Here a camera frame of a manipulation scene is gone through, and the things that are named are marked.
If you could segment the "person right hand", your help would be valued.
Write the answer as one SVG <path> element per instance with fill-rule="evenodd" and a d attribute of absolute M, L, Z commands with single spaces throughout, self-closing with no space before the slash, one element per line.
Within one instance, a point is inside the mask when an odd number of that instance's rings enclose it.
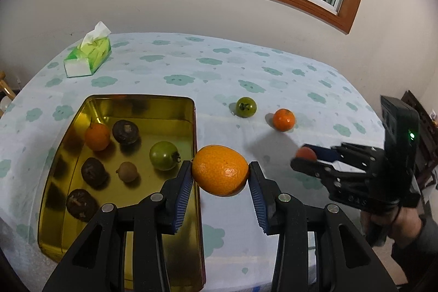
<path fill-rule="evenodd" d="M 369 230 L 371 222 L 383 226 L 388 232 L 388 236 L 400 248 L 407 247 L 415 241 L 421 234 L 423 227 L 417 209 L 412 207 L 399 207 L 384 216 L 376 216 L 362 211 L 360 220 L 365 233 Z"/>

